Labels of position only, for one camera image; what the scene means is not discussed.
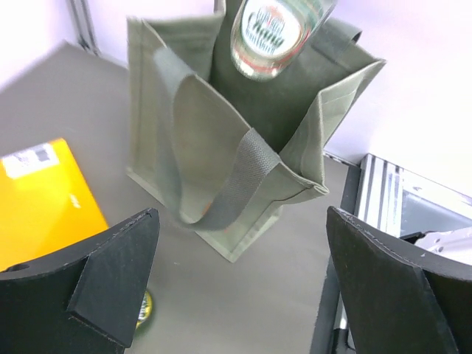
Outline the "green canvas bag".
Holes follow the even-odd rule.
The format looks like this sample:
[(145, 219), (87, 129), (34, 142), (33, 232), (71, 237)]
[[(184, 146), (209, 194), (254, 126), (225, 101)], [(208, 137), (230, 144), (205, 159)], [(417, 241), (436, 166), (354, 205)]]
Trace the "green canvas bag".
[(385, 65), (329, 18), (287, 69), (250, 80), (231, 58), (239, 7), (127, 20), (128, 174), (229, 262), (284, 205), (328, 194), (325, 145)]

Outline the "clear chang soda bottle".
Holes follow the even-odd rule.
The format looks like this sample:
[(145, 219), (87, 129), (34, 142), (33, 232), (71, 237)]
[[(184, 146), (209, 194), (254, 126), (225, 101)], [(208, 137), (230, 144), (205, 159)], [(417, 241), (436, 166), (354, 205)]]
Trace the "clear chang soda bottle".
[(278, 76), (334, 10), (336, 1), (243, 1), (235, 16), (230, 52), (250, 80)]

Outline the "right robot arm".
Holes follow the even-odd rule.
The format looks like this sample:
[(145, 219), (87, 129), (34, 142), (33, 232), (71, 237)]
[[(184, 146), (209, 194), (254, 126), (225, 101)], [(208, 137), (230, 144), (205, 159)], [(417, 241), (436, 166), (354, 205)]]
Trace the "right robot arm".
[(470, 227), (446, 232), (415, 232), (400, 239), (450, 260), (472, 265)]

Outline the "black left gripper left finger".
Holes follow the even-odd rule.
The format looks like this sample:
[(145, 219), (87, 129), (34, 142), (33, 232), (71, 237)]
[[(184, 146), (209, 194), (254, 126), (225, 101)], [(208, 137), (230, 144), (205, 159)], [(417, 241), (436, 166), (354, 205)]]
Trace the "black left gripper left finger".
[(159, 239), (144, 209), (109, 229), (1, 271), (2, 353), (123, 353)]

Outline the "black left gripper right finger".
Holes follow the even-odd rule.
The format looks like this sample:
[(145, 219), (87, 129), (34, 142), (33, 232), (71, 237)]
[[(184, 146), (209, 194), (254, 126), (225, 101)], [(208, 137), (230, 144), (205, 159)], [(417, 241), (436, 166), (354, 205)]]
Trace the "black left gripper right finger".
[(471, 266), (338, 207), (327, 239), (357, 353), (470, 353)]

